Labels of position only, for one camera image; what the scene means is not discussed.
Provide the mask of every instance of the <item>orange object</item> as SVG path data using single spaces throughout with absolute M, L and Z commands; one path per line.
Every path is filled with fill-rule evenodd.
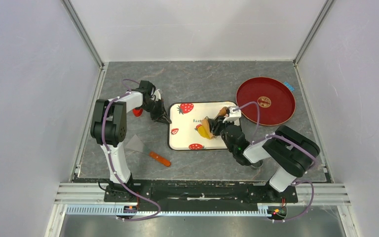
M 167 167 L 170 167 L 171 166 L 171 162 L 168 161 L 167 159 L 165 159 L 164 157 L 154 153 L 154 152 L 150 152 L 149 153 L 149 156 L 155 160 L 157 160 L 159 163 L 167 166 Z
M 142 113 L 143 113 L 143 109 L 139 109 L 139 110 L 133 109 L 133 114 L 136 117 L 140 117 L 140 115 L 142 115 Z

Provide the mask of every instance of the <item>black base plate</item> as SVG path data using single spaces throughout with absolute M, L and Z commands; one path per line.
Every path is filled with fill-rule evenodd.
M 256 211 L 257 203 L 280 205 L 282 198 L 287 203 L 298 202 L 295 187 L 290 186 L 271 199 L 265 183 L 257 185 L 253 182 L 231 181 L 134 180 L 132 190 L 157 202 L 163 211 Z M 140 211 L 157 210 L 152 203 L 136 197 L 125 200 L 121 195 L 106 194 L 104 201 L 138 202 Z

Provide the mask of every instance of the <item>cable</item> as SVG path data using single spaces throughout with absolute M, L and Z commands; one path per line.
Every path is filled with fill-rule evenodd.
M 97 181 L 97 183 L 98 183 L 98 186 L 99 186 L 99 188 L 100 188 L 100 189 L 104 190 L 104 192 L 106 192 L 106 191 L 107 191 L 106 189 L 104 189 L 103 187 L 101 187 L 101 184 L 100 184 L 100 182 L 99 182 L 99 181 Z
M 277 139 L 280 139 L 290 145 L 292 145 L 293 147 L 295 147 L 297 150 L 303 152 L 306 156 L 308 156 L 310 159 L 313 160 L 313 164 L 311 164 L 310 168 L 309 169 L 312 169 L 316 164 L 317 164 L 317 159 L 316 157 L 314 157 L 312 154 L 310 154 L 308 151 L 306 151 L 305 149 L 303 149 L 301 146 L 297 145 L 296 143 L 288 140 L 287 138 L 283 137 L 283 136 L 279 136 L 279 135 L 275 135 L 275 134 L 271 134 L 268 136 L 269 137 L 274 137 L 274 138 L 277 138 Z
M 258 118 L 256 120 L 256 127 L 255 127 L 254 134 L 252 135 L 252 145 L 255 142 L 254 141 L 255 135 L 256 135 L 256 132 L 258 131 L 258 127 L 259 127 L 259 105 L 258 105 L 258 103 L 256 101 L 251 101 L 251 102 L 248 102 L 248 103 L 246 103 L 246 104 L 244 104 L 244 105 L 242 105 L 242 106 L 240 106 L 240 107 L 238 107 L 238 108 L 236 108 L 236 109 L 233 110 L 233 111 L 238 111 L 238 110 L 241 110 L 241 109 L 245 108 L 248 105 L 253 105 L 253 104 L 256 105 L 256 109 L 258 111 Z
M 105 141 L 105 123 L 107 122 L 108 111 L 110 110 L 111 105 L 112 105 L 115 101 L 117 101 L 118 99 L 120 99 L 120 98 L 122 98 L 122 97 L 124 97 L 124 96 L 126 96 L 126 95 L 128 95 L 128 94 L 129 94 L 129 93 L 125 93 L 125 94 L 122 95 L 122 96 L 118 96 L 118 97 L 112 99 L 112 100 L 108 103 L 107 108 L 105 109 L 105 113 L 104 113 L 103 120 L 102 120 L 102 131 L 101 131 L 101 136 L 102 136 L 102 143 L 103 143 L 103 145 L 105 146 L 105 148 L 107 149 L 108 161 L 109 161 L 109 163 L 110 163 L 110 168 L 111 168 L 112 172 L 114 173 L 114 176 L 116 177 L 116 179 L 117 179 L 117 180 L 120 182 L 120 184 L 123 186 L 123 188 L 125 188 L 128 192 L 130 192 L 130 193 L 133 194 L 134 196 L 136 196 L 136 197 L 138 197 L 138 198 L 141 198 L 141 199 L 143 199 L 143 200 L 146 200 L 146 201 L 148 201 L 148 202 L 154 204 L 155 206 L 157 206 L 157 212 L 156 212 L 155 214 L 150 215 L 150 216 L 145 216 L 145 217 L 141 217 L 141 218 L 137 218 L 137 219 L 124 219 L 124 221 L 143 221 L 143 220 L 147 220 L 147 219 L 154 218 L 157 214 L 159 214 L 160 211 L 161 211 L 160 205 L 157 204 L 155 201 L 150 200 L 149 198 L 146 198 L 146 197 L 144 197 L 144 196 L 141 196 L 141 195 L 135 193 L 134 191 L 132 191 L 131 189 L 129 189 L 129 188 L 123 183 L 123 181 L 122 181 L 122 180 L 120 179 L 120 177 L 118 176 L 117 171 L 114 169 L 113 160 L 112 160 L 112 158 L 111 158 L 111 151 L 110 151 L 110 149 L 109 149 L 109 147 L 108 147 L 108 145 L 107 145 L 107 143 L 106 143 L 106 141 Z
M 121 83 L 127 88 L 127 91 L 131 91 L 131 88 L 125 83 L 125 81 L 132 81 L 134 83 L 140 84 L 138 81 L 132 80 L 132 79 L 123 79 Z
M 308 203 L 308 205 L 304 209 L 304 211 L 302 213 L 298 214 L 297 216 L 293 216 L 293 217 L 290 217 L 290 218 L 285 219 L 285 220 L 272 220 L 272 222 L 283 223 L 283 222 L 286 222 L 286 221 L 295 220 L 295 219 L 297 219 L 299 217 L 304 216 L 308 212 L 308 210 L 309 210 L 309 208 L 311 206 L 311 203 L 313 202 L 313 198 L 314 198 L 314 186 L 313 186 L 313 183 L 311 181 L 309 181 L 309 180 L 304 180 L 304 181 L 299 181 L 297 183 L 294 183 L 294 184 L 292 184 L 292 186 L 297 186 L 297 185 L 303 184 L 303 183 L 309 183 L 311 185 L 311 198 L 310 198 L 310 202 Z
M 276 215 L 279 216 L 279 217 L 281 217 L 281 218 L 285 218 L 285 216 L 282 216 L 282 215 L 280 215 L 278 213 L 276 213 Z
M 238 110 L 241 110 L 243 108 L 245 108 L 246 106 L 248 105 L 251 105 L 251 104 L 255 104 L 257 106 L 257 109 L 258 109 L 258 119 L 257 119 L 257 123 L 256 123 L 256 128 L 255 128 L 255 132 L 254 132 L 254 136 L 256 134 L 256 131 L 258 129 L 258 126 L 259 126 L 259 106 L 258 106 L 258 103 L 254 102 L 254 101 L 251 101 L 249 103 L 246 103 L 244 104 L 243 106 L 239 107 L 239 108 L 236 108 L 234 109 L 233 111 L 238 111 Z M 279 136 L 279 135 L 275 135 L 275 134 L 271 134 L 271 135 L 267 135 L 265 136 L 263 139 L 261 140 L 258 140 L 258 141 L 252 141 L 252 145 L 256 144 L 256 143 L 259 143 L 265 139 L 268 139 L 270 137 L 273 137 L 273 138 L 277 138 L 277 139 L 280 139 L 290 145 L 292 145 L 293 147 L 295 147 L 296 149 L 298 149 L 299 151 L 303 152 L 304 154 L 306 154 L 306 156 L 308 156 L 310 159 L 313 160 L 313 164 L 310 166 L 309 169 L 311 169 L 312 167 L 314 167 L 316 164 L 317 164 L 317 159 L 312 155 L 310 154 L 308 151 L 306 151 L 305 149 L 303 149 L 302 147 L 300 147 L 299 145 L 297 145 L 296 143 L 288 140 L 287 138 L 283 137 L 283 136 Z M 314 186 L 313 186 L 313 183 L 311 181 L 308 181 L 308 180 L 305 180 L 305 181 L 299 181 L 299 182 L 296 182 L 296 183 L 293 183 L 292 186 L 297 186 L 299 184 L 302 184 L 302 183 L 309 183 L 311 185 L 311 198 L 310 198 L 310 202 L 309 204 L 307 205 L 307 207 L 304 209 L 304 211 L 302 213 L 300 213 L 299 215 L 297 216 L 294 216 L 294 217 L 291 217 L 291 218 L 288 218 L 286 220 L 272 220 L 273 222 L 286 222 L 286 221 L 290 221 L 290 220 L 295 220 L 299 217 L 302 217 L 304 214 L 306 214 L 313 202 L 313 198 L 314 198 Z

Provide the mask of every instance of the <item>red cap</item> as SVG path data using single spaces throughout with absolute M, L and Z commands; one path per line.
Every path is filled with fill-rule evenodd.
M 140 115 L 142 115 L 142 113 L 143 113 L 143 109 L 139 109 L 139 110 L 133 109 L 133 114 L 136 117 L 140 117 Z

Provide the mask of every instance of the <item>yellow food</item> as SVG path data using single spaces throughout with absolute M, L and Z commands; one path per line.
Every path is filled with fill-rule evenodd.
M 210 136 L 208 135 L 207 131 L 205 130 L 204 126 L 198 127 L 197 132 L 198 132 L 198 134 L 200 134 L 200 136 L 205 137 L 209 140 L 211 139 Z

